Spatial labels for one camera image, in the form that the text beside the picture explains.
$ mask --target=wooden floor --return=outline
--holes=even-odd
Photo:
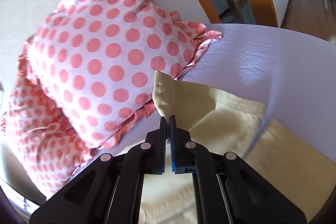
[[[289,0],[282,28],[336,43],[336,1]]]

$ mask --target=polka dot pillow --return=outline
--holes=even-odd
[[[86,144],[111,147],[135,112],[152,104],[155,70],[179,76],[219,37],[153,0],[62,0],[28,56]]]
[[[19,57],[19,76],[1,128],[32,182],[49,198],[92,156],[40,84],[26,79],[29,64],[24,55]]]

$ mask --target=metal screw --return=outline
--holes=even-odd
[[[196,147],[196,144],[194,142],[187,142],[187,143],[185,143],[185,147],[193,149],[193,148]]]
[[[225,154],[225,157],[228,160],[235,160],[237,158],[237,155],[233,152],[228,152],[228,153]]]
[[[105,153],[100,156],[101,161],[109,161],[111,159],[111,155],[109,153]]]
[[[150,143],[142,143],[140,145],[141,149],[143,150],[147,150],[147,149],[150,149],[151,148],[151,144]]]

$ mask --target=pink and white pillow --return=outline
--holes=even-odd
[[[30,79],[88,147],[109,148],[155,109],[155,70],[178,77],[219,38],[153,0],[62,0],[28,49]]]
[[[39,82],[33,85],[26,79],[29,62],[25,55],[24,50],[18,59],[19,75],[1,128],[32,182],[49,198],[92,155]]]

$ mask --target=yellow fabric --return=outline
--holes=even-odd
[[[209,151],[241,156],[264,113],[264,105],[205,85],[155,74],[153,100],[159,113],[176,116],[177,126]],[[273,120],[246,162],[298,206],[310,221],[336,182],[336,165]],[[140,223],[197,223],[190,174],[174,175],[170,148],[166,173],[145,177]]]

